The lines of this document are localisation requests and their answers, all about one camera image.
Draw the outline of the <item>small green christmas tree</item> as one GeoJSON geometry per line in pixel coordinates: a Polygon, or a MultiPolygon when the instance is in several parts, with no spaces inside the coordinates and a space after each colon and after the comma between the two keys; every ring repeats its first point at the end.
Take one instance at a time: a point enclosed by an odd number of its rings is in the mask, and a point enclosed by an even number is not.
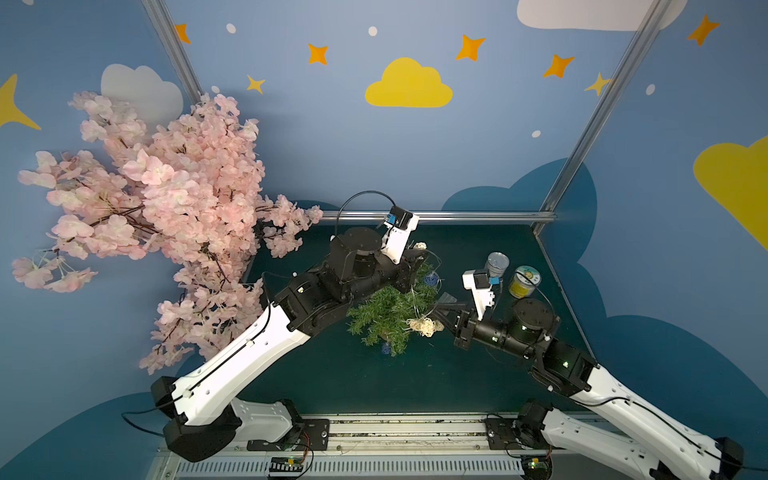
{"type": "Polygon", "coordinates": [[[416,285],[405,293],[387,286],[373,294],[366,302],[352,308],[348,317],[348,332],[359,336],[366,346],[382,346],[386,355],[396,357],[405,352],[412,335],[421,336],[408,328],[406,321],[416,316],[412,301],[422,313],[434,317],[434,304],[438,286],[430,285],[425,278],[433,273],[426,263],[419,270],[416,285]]]}

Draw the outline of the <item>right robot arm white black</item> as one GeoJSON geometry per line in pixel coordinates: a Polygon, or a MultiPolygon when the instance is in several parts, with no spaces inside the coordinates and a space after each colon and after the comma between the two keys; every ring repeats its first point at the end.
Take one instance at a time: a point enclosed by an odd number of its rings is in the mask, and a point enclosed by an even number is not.
{"type": "Polygon", "coordinates": [[[530,361],[532,377],[549,391],[599,415],[615,432],[530,400],[513,423],[516,441],[532,449],[568,450],[633,479],[733,479],[744,470],[743,447],[676,421],[615,378],[583,350],[556,338],[551,306],[525,298],[510,318],[492,319],[483,303],[440,298],[435,312],[458,347],[482,343],[530,361]]]}

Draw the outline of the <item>clear battery box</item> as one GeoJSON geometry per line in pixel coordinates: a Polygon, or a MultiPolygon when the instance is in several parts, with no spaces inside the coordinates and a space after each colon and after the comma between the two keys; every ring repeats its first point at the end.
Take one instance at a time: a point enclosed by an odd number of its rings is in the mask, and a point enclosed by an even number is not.
{"type": "Polygon", "coordinates": [[[458,300],[454,296],[450,295],[447,292],[443,292],[436,300],[435,305],[436,306],[453,305],[453,304],[456,304],[457,302],[458,300]]]}

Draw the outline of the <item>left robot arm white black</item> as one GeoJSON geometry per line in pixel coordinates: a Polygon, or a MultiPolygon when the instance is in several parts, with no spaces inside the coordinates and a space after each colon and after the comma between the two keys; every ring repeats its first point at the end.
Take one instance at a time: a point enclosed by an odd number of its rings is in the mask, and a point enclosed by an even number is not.
{"type": "Polygon", "coordinates": [[[232,442],[286,449],[301,442],[305,422],[292,402],[241,401],[238,394],[291,350],[346,318],[348,310],[384,287],[413,286],[427,252],[408,247],[417,227],[391,226],[384,235],[355,227],[332,238],[327,257],[293,277],[263,314],[197,370],[162,377],[151,388],[169,419],[168,449],[190,462],[205,460],[232,442]]]}

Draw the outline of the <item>string lights with rattan balls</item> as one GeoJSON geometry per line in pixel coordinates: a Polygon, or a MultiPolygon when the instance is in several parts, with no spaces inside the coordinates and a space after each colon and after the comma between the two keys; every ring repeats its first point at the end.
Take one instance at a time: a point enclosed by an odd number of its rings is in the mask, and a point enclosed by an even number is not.
{"type": "Polygon", "coordinates": [[[415,301],[412,301],[416,316],[406,321],[408,328],[419,333],[422,337],[431,338],[435,333],[441,332],[445,326],[440,322],[429,317],[428,313],[422,314],[417,308],[415,301]]]}

